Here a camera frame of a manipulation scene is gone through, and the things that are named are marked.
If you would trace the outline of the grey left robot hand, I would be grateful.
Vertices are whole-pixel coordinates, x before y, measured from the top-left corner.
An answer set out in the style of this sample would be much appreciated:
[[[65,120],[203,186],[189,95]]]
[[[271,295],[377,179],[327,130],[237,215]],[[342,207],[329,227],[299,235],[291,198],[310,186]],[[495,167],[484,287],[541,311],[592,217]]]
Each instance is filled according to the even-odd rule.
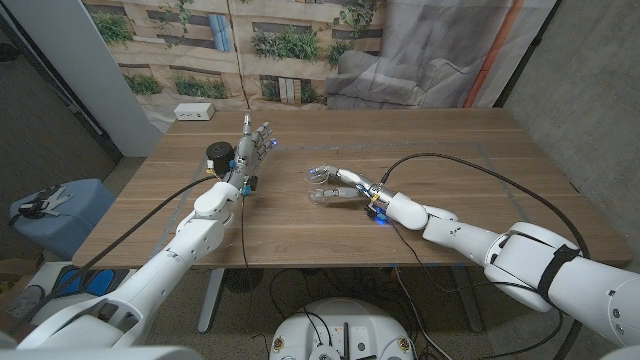
[[[277,140],[272,137],[273,131],[269,126],[270,123],[265,122],[253,131],[250,115],[244,115],[243,135],[235,151],[235,166],[227,179],[229,184],[241,189],[257,173],[267,153],[276,147]]]

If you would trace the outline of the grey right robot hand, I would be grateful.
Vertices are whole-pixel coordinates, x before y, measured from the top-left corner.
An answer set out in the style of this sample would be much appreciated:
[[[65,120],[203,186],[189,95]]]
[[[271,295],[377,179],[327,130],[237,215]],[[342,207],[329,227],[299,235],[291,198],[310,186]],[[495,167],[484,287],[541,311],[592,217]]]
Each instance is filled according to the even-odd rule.
[[[305,180],[312,185],[309,199],[314,204],[324,204],[334,197],[352,199],[363,196],[373,206],[386,209],[394,196],[391,190],[362,173],[330,165],[310,168]]]

